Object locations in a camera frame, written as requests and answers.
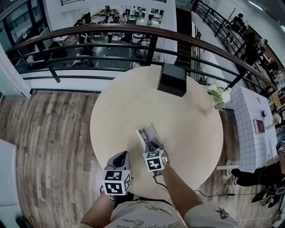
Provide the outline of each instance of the black box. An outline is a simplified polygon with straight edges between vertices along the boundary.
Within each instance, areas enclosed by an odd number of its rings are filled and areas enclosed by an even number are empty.
[[[186,93],[186,71],[180,67],[165,63],[161,69],[160,91],[183,97]]]

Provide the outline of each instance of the floor plank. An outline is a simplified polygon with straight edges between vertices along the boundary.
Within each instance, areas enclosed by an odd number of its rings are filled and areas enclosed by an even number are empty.
[[[29,100],[0,103],[0,138],[17,146],[16,179],[24,216],[37,228],[71,227],[100,195],[102,168],[90,140],[90,117],[97,94],[34,91]],[[219,165],[239,163],[233,112],[220,112],[224,145]],[[239,187],[226,171],[215,170],[199,187],[215,195],[257,193],[261,187]],[[203,197],[219,203],[241,227],[270,227],[277,206],[251,204],[252,195]]]

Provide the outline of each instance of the t-shirt sleeve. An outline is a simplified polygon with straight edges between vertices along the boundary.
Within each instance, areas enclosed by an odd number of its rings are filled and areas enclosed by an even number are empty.
[[[215,227],[238,228],[235,220],[219,205],[214,202],[198,205],[190,209],[184,221],[190,228]]]
[[[93,227],[79,223],[77,225],[73,225],[71,228],[93,228]]]

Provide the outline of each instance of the white box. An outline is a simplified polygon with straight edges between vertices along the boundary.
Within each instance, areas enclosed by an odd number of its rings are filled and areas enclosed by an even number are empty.
[[[164,169],[167,161],[164,150],[143,153],[142,155],[149,172]]]
[[[103,187],[106,195],[126,195],[131,185],[130,170],[104,170]]]

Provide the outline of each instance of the red book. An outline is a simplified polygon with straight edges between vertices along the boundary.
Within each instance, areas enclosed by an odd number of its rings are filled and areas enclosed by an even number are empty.
[[[253,122],[254,122],[254,126],[255,126],[255,132],[257,134],[265,132],[264,123],[262,120],[255,119]]]

